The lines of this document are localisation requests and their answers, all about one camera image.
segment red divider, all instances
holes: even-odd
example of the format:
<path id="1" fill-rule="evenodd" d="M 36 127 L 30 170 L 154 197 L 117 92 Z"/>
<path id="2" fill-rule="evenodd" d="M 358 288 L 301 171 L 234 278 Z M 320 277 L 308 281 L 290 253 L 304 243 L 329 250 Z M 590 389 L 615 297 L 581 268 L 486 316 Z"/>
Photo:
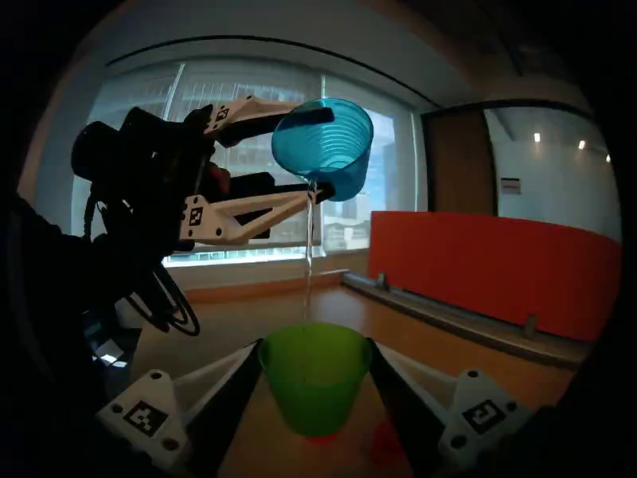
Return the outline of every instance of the red divider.
<path id="1" fill-rule="evenodd" d="M 621 244 L 583 229 L 454 213 L 372 213 L 369 276 L 497 319 L 594 341 L 619 290 Z"/>

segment blue cup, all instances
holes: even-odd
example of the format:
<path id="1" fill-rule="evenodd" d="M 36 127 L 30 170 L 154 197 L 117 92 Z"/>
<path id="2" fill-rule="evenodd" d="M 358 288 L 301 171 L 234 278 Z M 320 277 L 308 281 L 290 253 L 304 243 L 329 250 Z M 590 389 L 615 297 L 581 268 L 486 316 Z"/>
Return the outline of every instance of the blue cup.
<path id="1" fill-rule="evenodd" d="M 330 108 L 334 117 L 307 121 L 314 112 L 325 111 L 322 108 Z M 351 101 L 324 98 L 283 117 L 272 135 L 272 154 L 284 170 L 307 181 L 330 183 L 331 201 L 346 201 L 365 184 L 372 138 L 372 120 L 362 108 Z"/>

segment water stream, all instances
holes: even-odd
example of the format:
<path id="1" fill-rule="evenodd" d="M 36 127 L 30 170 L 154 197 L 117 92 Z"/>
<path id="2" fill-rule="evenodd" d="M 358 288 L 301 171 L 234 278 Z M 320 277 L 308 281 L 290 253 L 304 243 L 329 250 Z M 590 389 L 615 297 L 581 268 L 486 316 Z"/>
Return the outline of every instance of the water stream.
<path id="1" fill-rule="evenodd" d="M 303 323 L 310 322 L 312 302 L 312 237 L 314 236 L 314 205 L 316 202 L 316 181 L 307 185 L 307 241 L 305 244 L 305 302 L 303 304 Z"/>

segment orange panel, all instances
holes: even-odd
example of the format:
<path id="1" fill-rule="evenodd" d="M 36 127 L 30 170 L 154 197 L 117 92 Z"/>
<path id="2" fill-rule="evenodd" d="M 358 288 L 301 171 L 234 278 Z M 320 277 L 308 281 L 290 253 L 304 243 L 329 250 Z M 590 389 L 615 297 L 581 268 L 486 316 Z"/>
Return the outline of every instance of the orange panel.
<path id="1" fill-rule="evenodd" d="M 369 276 L 537 329 L 595 340 L 619 290 L 621 245 L 582 229 L 453 213 L 372 213 Z"/>

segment green cup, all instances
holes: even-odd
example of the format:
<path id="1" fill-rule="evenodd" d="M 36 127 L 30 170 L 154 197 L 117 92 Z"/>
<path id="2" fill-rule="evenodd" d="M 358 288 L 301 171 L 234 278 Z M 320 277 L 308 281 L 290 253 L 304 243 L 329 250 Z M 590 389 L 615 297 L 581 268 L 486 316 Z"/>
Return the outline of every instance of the green cup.
<path id="1" fill-rule="evenodd" d="M 259 349 L 283 418 L 305 437 L 326 437 L 343 427 L 371 358 L 365 337 L 332 323 L 286 327 Z"/>

